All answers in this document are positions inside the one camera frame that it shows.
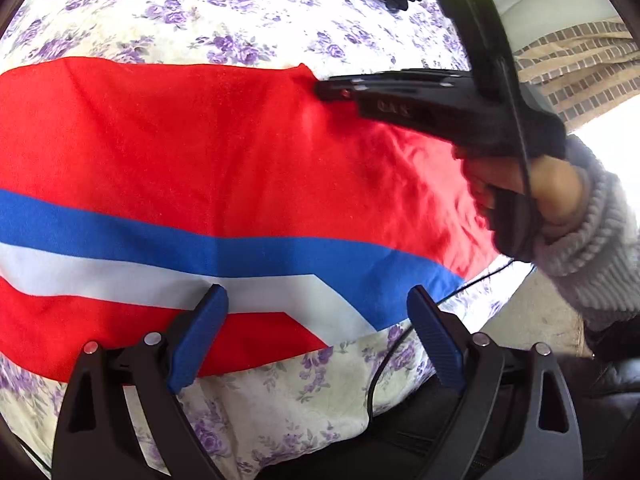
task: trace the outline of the blue stripe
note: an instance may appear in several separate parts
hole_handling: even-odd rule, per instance
[[[379,245],[312,237],[215,238],[5,190],[0,242],[226,278],[314,274],[377,330],[406,319],[412,286],[420,283],[433,298],[442,298],[462,282],[431,260]]]

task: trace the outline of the white stripe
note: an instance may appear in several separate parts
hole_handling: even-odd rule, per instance
[[[376,331],[313,274],[217,278],[0,242],[0,276],[31,296],[81,296],[185,310],[193,309],[212,283],[219,283],[228,292],[229,312],[285,312],[329,345]]]

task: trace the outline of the bed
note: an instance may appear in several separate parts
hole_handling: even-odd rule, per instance
[[[77,56],[272,69],[303,63],[317,78],[419,66],[468,68],[435,0],[411,3],[397,14],[372,0],[26,0],[0,40],[0,73]],[[498,256],[489,270],[505,262]],[[529,265],[514,264],[444,308],[477,331],[529,271]],[[365,429],[360,393],[406,324],[251,370],[199,378],[179,400],[225,477],[254,478],[265,466]],[[432,374],[419,341],[408,338],[381,378],[375,412],[396,405]],[[0,354],[0,412],[47,463],[64,389],[63,382]],[[135,389],[126,388],[126,394],[145,457],[164,470]],[[339,410],[328,408],[329,398],[334,404],[339,399]]]

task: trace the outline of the gray knit sleeve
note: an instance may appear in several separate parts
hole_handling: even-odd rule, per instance
[[[541,238],[536,265],[592,330],[640,313],[640,240],[619,179],[577,139],[568,159],[587,171],[591,197],[582,224],[551,245]]]

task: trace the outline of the hand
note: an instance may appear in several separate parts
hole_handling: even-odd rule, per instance
[[[483,216],[495,207],[494,193],[489,186],[524,192],[516,158],[465,158],[465,155],[464,150],[454,150],[456,158],[464,159],[462,171],[478,212]],[[547,222],[562,225],[580,205],[584,192],[580,174],[566,160],[546,155],[532,160],[530,168],[531,194],[538,203],[540,214]]]

